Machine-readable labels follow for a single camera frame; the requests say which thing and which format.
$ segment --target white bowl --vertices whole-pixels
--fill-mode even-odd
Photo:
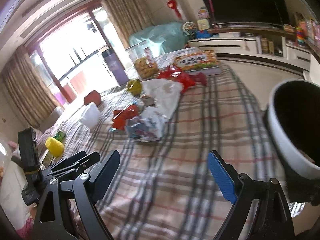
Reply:
[[[300,176],[303,176],[307,179],[320,179],[320,167],[310,162],[306,157],[304,157],[300,151],[293,145],[289,137],[282,128],[279,119],[276,115],[275,110],[275,93],[276,91],[284,84],[288,82],[307,82],[306,80],[301,79],[292,79],[279,83],[276,87],[273,88],[270,97],[269,97],[269,108],[268,108],[268,126],[271,136],[280,151],[280,154],[290,165],[290,167],[297,172]]]

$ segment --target beige curtain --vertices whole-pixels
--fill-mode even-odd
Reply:
[[[120,40],[129,47],[129,36],[153,25],[143,0],[100,0]]]
[[[4,66],[1,76],[13,102],[32,127],[38,128],[60,106],[33,69],[23,45]]]

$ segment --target metal screw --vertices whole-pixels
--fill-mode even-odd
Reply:
[[[279,181],[278,181],[277,179],[275,179],[275,178],[272,178],[272,179],[271,179],[271,182],[272,182],[273,184],[278,184],[278,183],[279,183]]]
[[[89,174],[88,173],[82,173],[80,175],[80,179],[86,180],[87,178],[89,178]]]
[[[248,179],[248,178],[249,178],[249,176],[248,176],[247,174],[245,174],[245,173],[241,173],[241,174],[239,175],[239,177],[240,177],[241,179]]]
[[[58,181],[58,180],[57,180],[56,178],[53,178],[53,179],[50,179],[49,183],[50,183],[51,185],[53,185],[53,184],[56,184],[57,181]]]

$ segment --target black tv screen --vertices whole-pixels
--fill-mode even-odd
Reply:
[[[203,0],[210,10],[209,0]],[[289,16],[284,0],[211,0],[215,23],[267,23],[284,25]]]

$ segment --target air vent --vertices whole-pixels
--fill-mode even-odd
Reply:
[[[60,10],[61,8],[65,7],[66,5],[74,2],[75,0],[63,0],[59,4],[55,5],[44,14],[42,14],[39,18],[37,18],[28,28],[26,28],[21,34],[21,38],[25,38],[29,33],[31,33],[39,24],[45,21],[48,17],[53,15],[56,11]]]

